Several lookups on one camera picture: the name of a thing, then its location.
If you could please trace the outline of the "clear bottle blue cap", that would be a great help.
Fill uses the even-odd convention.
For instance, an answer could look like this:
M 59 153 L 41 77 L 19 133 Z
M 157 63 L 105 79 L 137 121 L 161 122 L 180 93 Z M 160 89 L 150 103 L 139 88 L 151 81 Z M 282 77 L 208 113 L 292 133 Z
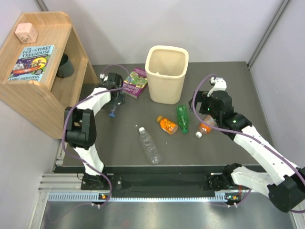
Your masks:
M 109 112 L 109 117 L 112 117 L 114 118 L 115 117 L 115 114 L 116 114 L 116 111 L 118 109 L 118 107 L 120 105 L 123 105 L 125 104 L 126 102 L 115 102 L 112 106 L 111 106 L 111 109 L 110 109 L 110 112 Z

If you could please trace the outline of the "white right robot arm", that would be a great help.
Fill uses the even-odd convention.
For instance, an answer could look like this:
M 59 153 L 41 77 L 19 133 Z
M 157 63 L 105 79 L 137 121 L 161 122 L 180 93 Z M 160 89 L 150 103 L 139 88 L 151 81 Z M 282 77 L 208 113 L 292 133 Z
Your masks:
M 214 129 L 228 136 L 264 169 L 255 172 L 238 163 L 226 165 L 221 175 L 226 188 L 247 187 L 267 197 L 281 212 L 304 213 L 295 209 L 305 200 L 304 168 L 288 161 L 244 115 L 235 112 L 226 91 L 195 91 L 189 107 L 195 115 L 210 115 L 216 123 Z

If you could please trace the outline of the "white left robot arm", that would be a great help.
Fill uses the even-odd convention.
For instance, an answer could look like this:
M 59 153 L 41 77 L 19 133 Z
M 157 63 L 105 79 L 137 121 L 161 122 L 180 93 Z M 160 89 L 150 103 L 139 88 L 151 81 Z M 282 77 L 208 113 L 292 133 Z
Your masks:
M 96 114 L 109 102 L 124 101 L 122 92 L 123 78 L 117 73 L 101 75 L 102 83 L 96 85 L 93 92 L 74 108 L 65 109 L 65 142 L 74 149 L 84 165 L 82 182 L 84 189 L 105 189 L 108 178 L 103 174 L 104 163 L 95 147 L 97 130 Z

